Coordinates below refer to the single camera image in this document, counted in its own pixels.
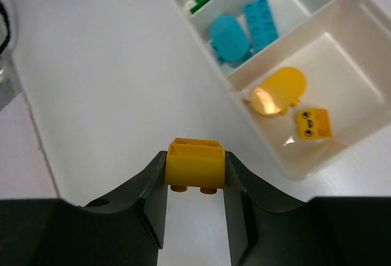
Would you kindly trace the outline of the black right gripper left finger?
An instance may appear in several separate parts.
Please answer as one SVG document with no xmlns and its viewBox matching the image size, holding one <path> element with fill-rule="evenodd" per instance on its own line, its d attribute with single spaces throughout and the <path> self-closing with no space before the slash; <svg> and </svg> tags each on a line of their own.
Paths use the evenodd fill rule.
<svg viewBox="0 0 391 266">
<path fill-rule="evenodd" d="M 1 201 L 2 265 L 156 265 L 167 206 L 159 152 L 134 177 L 85 206 Z"/>
</svg>

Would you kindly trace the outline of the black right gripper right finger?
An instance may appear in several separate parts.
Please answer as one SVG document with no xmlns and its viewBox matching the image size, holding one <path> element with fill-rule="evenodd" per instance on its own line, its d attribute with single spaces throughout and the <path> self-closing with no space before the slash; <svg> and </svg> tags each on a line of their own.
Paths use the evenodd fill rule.
<svg viewBox="0 0 391 266">
<path fill-rule="evenodd" d="M 225 154 L 232 265 L 389 265 L 390 198 L 300 201 Z"/>
</svg>

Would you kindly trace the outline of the bee lego stack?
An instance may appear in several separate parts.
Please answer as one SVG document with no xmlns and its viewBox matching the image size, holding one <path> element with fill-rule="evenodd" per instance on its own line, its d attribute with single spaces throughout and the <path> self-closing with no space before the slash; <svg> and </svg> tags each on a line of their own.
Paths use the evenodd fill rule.
<svg viewBox="0 0 391 266">
<path fill-rule="evenodd" d="M 175 138 L 166 158 L 164 182 L 172 191 L 198 187 L 215 194 L 225 187 L 225 149 L 219 141 Z"/>
</svg>

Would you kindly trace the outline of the yellow curved lego brick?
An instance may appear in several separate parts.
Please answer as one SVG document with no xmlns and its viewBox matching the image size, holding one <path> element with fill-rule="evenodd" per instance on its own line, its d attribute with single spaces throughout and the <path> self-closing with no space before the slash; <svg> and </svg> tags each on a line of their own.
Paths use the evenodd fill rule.
<svg viewBox="0 0 391 266">
<path fill-rule="evenodd" d="M 243 90 L 241 98 L 258 114 L 271 117 L 298 105 L 306 88 L 307 79 L 298 68 L 282 67 L 257 86 Z"/>
</svg>

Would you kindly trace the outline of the teal green lego stack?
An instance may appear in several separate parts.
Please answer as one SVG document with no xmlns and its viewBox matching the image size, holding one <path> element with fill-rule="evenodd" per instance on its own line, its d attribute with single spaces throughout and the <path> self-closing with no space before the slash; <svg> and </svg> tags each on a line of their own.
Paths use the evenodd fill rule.
<svg viewBox="0 0 391 266">
<path fill-rule="evenodd" d="M 233 15 L 216 18 L 209 28 L 209 36 L 221 64 L 236 68 L 252 56 L 250 40 Z"/>
</svg>

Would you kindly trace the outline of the light blue long lego brick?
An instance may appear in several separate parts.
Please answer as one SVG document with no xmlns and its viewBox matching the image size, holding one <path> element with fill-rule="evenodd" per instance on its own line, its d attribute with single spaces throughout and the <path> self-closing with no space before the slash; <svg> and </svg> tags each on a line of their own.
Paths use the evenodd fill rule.
<svg viewBox="0 0 391 266">
<path fill-rule="evenodd" d="M 256 0 L 243 7 L 250 36 L 256 52 L 279 38 L 268 0 Z"/>
</svg>

